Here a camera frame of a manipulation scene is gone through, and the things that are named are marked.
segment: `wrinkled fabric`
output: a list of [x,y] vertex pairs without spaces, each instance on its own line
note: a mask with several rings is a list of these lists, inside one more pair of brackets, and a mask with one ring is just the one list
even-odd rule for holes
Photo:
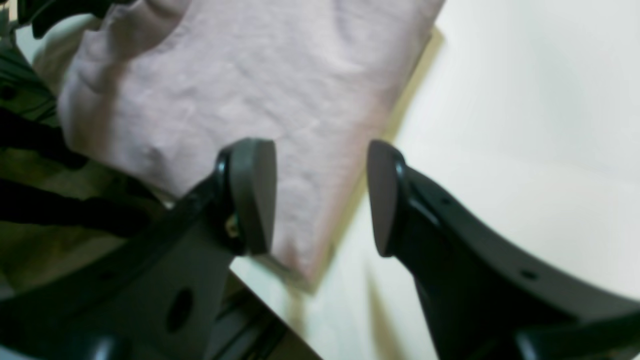
[[137,0],[87,31],[59,98],[71,149],[174,198],[276,141],[272,253],[313,278],[444,0]]

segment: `black mount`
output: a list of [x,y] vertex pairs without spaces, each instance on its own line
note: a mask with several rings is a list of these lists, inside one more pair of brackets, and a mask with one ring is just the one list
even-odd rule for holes
[[0,302],[0,343],[48,360],[209,359],[228,268],[270,249],[271,141],[223,149],[213,173],[141,236]]
[[501,238],[387,143],[371,142],[367,177],[378,252],[413,274],[441,360],[623,360],[640,352],[640,303]]

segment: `pink cloth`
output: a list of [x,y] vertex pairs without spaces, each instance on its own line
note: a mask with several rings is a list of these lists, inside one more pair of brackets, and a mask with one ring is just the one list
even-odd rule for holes
[[84,34],[69,146],[173,197],[276,140],[273,255],[310,279],[444,0],[137,0]]

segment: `white surface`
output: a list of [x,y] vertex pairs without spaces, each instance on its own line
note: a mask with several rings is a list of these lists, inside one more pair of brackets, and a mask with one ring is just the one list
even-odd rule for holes
[[[394,143],[500,234],[640,299],[640,4],[453,0]],[[324,359],[436,359],[360,202],[316,292],[234,272]]]

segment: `hole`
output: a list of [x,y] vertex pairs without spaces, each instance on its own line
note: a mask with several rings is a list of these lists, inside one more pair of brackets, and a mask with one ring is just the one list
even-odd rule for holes
[[522,277],[524,277],[527,280],[531,280],[531,281],[538,280],[538,274],[534,273],[533,271],[521,270],[520,275],[522,275]]
[[102,274],[98,275],[98,280],[100,281],[108,281],[116,277],[116,273],[113,271],[105,271]]
[[182,289],[175,296],[173,304],[166,315],[166,330],[176,332],[189,320],[193,309],[193,292],[190,289]]

